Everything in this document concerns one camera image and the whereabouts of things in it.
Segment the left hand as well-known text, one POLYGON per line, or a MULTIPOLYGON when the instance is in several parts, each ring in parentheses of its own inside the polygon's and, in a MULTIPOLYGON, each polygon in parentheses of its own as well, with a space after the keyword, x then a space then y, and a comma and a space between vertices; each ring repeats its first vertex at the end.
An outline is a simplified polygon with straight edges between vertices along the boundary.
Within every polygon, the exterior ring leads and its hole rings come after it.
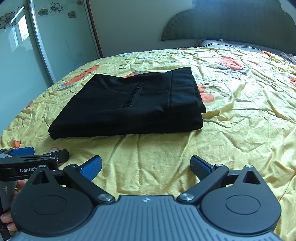
MULTIPOLYGON (((10 204, 13 203, 14 199, 16 198, 16 196, 18 195, 18 193, 21 191, 21 189, 24 187, 24 185, 26 183, 27 183, 26 180, 18 180, 17 181, 14 194, 12 195, 11 200, 10 200, 10 204)), ((7 229, 10 232, 16 232, 17 231, 16 225, 15 225, 15 223, 14 223, 12 217, 11 217, 11 211, 10 210, 1 215, 1 222, 3 222, 6 225, 7 229)))

